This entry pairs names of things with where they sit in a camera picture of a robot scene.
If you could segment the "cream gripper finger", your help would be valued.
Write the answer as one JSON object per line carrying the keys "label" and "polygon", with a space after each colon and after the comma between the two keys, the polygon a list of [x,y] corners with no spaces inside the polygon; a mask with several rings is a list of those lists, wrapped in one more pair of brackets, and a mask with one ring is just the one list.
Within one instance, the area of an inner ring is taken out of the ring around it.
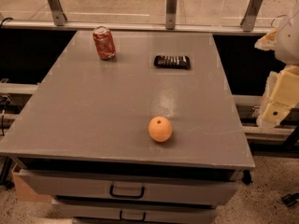
{"label": "cream gripper finger", "polygon": [[270,72],[256,123],[262,128],[274,128],[298,104],[299,66],[287,64],[279,73]]}
{"label": "cream gripper finger", "polygon": [[278,30],[277,28],[273,28],[266,35],[258,39],[254,45],[254,48],[264,50],[264,51],[274,50],[276,44],[277,30]]}

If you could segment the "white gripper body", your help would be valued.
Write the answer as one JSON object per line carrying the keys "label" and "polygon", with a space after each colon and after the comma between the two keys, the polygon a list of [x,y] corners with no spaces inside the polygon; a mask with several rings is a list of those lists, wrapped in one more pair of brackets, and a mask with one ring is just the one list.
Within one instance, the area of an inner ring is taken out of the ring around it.
{"label": "white gripper body", "polygon": [[294,5],[277,29],[275,56],[285,64],[299,64],[299,3]]}

